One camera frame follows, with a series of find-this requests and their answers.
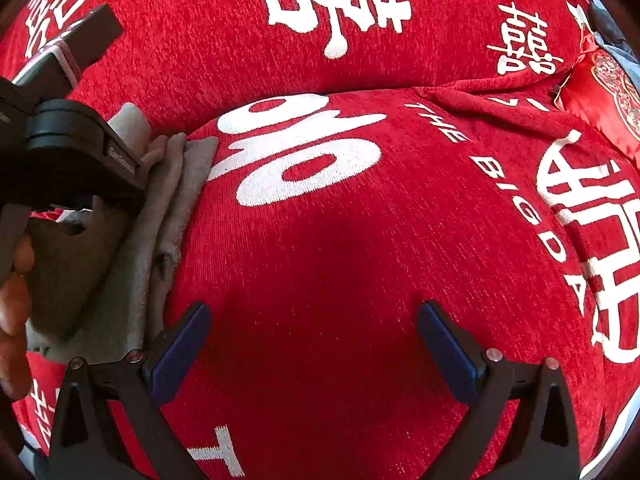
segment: metal screw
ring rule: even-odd
[[[135,349],[127,354],[126,359],[130,363],[139,363],[140,361],[142,361],[144,356],[145,353],[142,350]]]
[[[488,348],[485,353],[486,358],[489,359],[489,361],[493,361],[494,363],[502,361],[502,358],[504,357],[502,355],[502,352],[500,352],[497,348]]]
[[[551,370],[558,370],[558,368],[560,367],[560,363],[555,357],[547,357],[545,359],[545,365]]]
[[[69,361],[69,367],[72,370],[78,370],[78,368],[82,367],[83,364],[84,359],[82,359],[81,357],[74,357],[73,359],[71,359],[71,361]]]

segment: gray garment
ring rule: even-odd
[[[597,31],[594,34],[597,45],[613,56],[636,89],[640,90],[640,64],[622,31],[600,0],[593,0],[589,6],[589,19],[591,27]]]
[[[154,327],[154,332],[162,329],[164,300],[180,259],[180,242],[218,144],[215,138],[188,143],[185,140],[184,134],[178,134],[166,142],[166,156],[149,171],[145,205],[137,218],[129,219],[130,231],[115,255],[94,249],[93,259],[99,264],[107,262],[109,270],[102,280],[82,284],[83,290],[91,288],[94,292],[84,298],[79,313],[63,316],[67,325],[58,323],[56,337],[51,336],[54,331],[45,320],[59,315],[60,311],[52,312],[48,304],[39,304],[38,308],[34,304],[28,323],[29,349],[60,363],[77,355],[90,363],[115,361],[133,348],[143,348],[148,325]],[[158,150],[151,150],[143,157],[143,163],[149,167],[156,158]],[[82,234],[89,233],[95,238],[105,236],[105,231],[94,232],[91,224],[89,226]],[[76,256],[76,269],[58,273],[65,284],[58,286],[62,300],[57,308],[64,314],[65,287],[66,294],[73,297],[78,284],[74,272],[88,266],[86,255],[75,250],[72,238],[68,239],[64,252],[68,260]],[[40,257],[37,248],[35,250],[36,259],[47,267],[48,262]],[[46,290],[37,293],[43,297],[48,294]],[[148,314],[153,322],[147,320]]]

